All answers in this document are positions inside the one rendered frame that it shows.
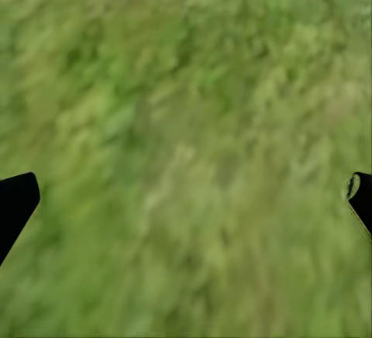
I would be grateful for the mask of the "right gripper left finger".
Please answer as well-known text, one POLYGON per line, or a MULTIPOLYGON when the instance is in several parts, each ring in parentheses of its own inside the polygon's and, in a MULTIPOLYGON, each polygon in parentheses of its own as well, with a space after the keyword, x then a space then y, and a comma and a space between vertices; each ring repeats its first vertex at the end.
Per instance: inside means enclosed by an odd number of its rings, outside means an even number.
POLYGON ((0 181, 0 265, 40 202, 32 172, 0 181))

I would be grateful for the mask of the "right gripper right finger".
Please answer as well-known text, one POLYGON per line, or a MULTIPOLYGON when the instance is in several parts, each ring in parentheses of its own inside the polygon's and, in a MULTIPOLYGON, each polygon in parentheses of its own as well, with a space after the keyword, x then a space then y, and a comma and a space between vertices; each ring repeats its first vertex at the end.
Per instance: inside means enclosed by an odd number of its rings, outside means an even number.
POLYGON ((355 172, 343 186, 343 200, 348 200, 372 234, 372 175, 355 172))

